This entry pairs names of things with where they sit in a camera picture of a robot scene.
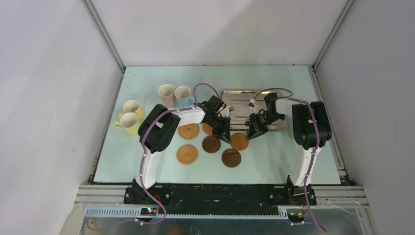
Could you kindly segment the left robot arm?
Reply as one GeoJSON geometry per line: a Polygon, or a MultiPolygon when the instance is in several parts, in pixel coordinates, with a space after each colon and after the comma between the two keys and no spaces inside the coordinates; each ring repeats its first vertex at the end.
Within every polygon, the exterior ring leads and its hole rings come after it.
{"type": "Polygon", "coordinates": [[[230,143],[230,113],[233,110],[232,106],[226,105],[216,96],[182,108],[166,108],[157,104],[138,129],[143,155],[139,173],[135,177],[135,182],[140,186],[136,198],[143,204],[154,200],[155,191],[151,187],[156,183],[159,154],[170,145],[178,127],[206,123],[212,128],[213,136],[230,143]]]}

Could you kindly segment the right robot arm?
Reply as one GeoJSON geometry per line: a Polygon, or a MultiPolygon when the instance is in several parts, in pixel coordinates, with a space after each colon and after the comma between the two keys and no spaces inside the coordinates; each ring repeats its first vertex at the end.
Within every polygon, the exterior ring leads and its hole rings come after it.
{"type": "Polygon", "coordinates": [[[311,177],[316,158],[332,137],[325,105],[321,101],[307,102],[297,98],[279,97],[268,93],[264,97],[266,109],[260,109],[255,98],[249,102],[253,112],[249,115],[247,139],[258,138],[268,132],[277,120],[292,120],[294,140],[299,154],[285,184],[285,200],[292,205],[311,193],[311,177]]]}

